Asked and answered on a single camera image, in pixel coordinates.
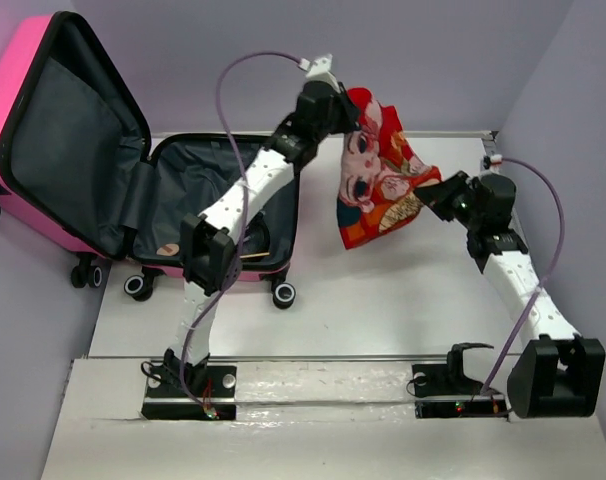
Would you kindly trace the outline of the red printed cloth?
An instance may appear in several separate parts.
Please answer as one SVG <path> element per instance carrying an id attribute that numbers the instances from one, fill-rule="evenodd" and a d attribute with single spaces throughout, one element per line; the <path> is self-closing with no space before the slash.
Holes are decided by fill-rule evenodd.
<path id="1" fill-rule="evenodd" d="M 348 96 L 360 110 L 360 129 L 344 136 L 336 218 L 351 250 L 411 223 L 423 208 L 415 190 L 442 176 L 412 149 L 394 106 L 364 87 Z"/>

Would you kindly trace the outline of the black belt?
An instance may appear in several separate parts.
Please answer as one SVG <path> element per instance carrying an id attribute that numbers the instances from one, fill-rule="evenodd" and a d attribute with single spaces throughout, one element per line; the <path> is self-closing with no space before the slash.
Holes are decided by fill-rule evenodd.
<path id="1" fill-rule="evenodd" d="M 264 220 L 254 218 L 246 227 L 241 254 L 244 257 L 263 254 L 270 249 L 271 237 Z"/>

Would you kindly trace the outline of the wooden chopstick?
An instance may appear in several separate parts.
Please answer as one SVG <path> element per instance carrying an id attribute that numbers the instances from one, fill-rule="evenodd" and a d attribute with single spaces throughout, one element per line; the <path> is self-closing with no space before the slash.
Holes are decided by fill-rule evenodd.
<path id="1" fill-rule="evenodd" d="M 248 259 L 254 259 L 254 258 L 262 258 L 262 257 L 266 257 L 270 254 L 269 251 L 265 251 L 265 252 L 255 252 L 255 253 L 249 253 L 249 254 L 243 254 L 240 256 L 240 258 L 242 260 L 248 260 Z"/>

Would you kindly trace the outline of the pink hard-shell suitcase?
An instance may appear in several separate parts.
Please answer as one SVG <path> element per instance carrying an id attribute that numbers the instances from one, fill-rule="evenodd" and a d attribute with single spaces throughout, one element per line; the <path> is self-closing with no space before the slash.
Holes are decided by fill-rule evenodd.
<path id="1" fill-rule="evenodd" d="M 124 284 L 151 297 L 183 273 L 180 225 L 219 199 L 262 135 L 174 134 L 159 143 L 88 22 L 60 11 L 24 19 L 0 58 L 0 216 L 9 213 L 78 262 L 76 288 L 103 284 L 100 259 L 130 260 Z"/>

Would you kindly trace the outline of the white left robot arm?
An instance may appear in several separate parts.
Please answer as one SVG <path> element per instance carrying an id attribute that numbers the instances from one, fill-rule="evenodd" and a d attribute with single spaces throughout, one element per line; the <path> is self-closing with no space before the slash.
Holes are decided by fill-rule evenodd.
<path id="1" fill-rule="evenodd" d="M 306 82 L 294 111 L 242 168 L 240 178 L 204 211 L 184 217 L 179 241 L 183 305 L 175 343 L 163 358 L 169 381 L 181 394 L 192 395 L 203 386 L 217 304 L 240 275 L 247 224 L 316 157 L 323 140 L 358 130 L 358 118 L 343 84 Z"/>

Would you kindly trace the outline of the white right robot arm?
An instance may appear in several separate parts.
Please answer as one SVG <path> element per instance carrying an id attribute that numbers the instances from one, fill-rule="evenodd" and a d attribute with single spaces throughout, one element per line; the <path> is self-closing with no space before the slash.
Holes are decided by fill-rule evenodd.
<path id="1" fill-rule="evenodd" d="M 480 395 L 501 393 L 521 419 L 590 417 L 594 414 L 606 353 L 560 313 L 538 277 L 524 240 L 512 228 L 517 188 L 494 172 L 419 187 L 416 197 L 443 221 L 467 233 L 470 257 L 506 307 L 514 325 L 489 365 L 458 358 L 443 368 L 445 384 L 465 392 L 481 382 Z"/>

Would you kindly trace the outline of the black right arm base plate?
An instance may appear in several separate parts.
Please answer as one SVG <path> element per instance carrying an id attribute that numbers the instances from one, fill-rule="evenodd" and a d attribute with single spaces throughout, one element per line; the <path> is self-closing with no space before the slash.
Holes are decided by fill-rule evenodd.
<path id="1" fill-rule="evenodd" d="M 440 363 L 414 363 L 406 392 L 415 402 L 417 419 L 499 418 L 509 420 L 511 409 L 499 393 L 481 395 L 482 382 L 464 373 L 464 354 L 490 350 L 486 343 L 454 344 Z"/>

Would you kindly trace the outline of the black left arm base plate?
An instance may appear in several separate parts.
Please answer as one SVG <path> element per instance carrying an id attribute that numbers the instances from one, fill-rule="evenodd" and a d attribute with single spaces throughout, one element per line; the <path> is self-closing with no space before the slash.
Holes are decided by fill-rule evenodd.
<path id="1" fill-rule="evenodd" d="M 144 361 L 140 366 L 146 377 L 141 415 L 159 421 L 233 421 L 237 416 L 235 400 L 237 367 L 214 364 L 206 368 L 189 390 L 163 364 Z"/>

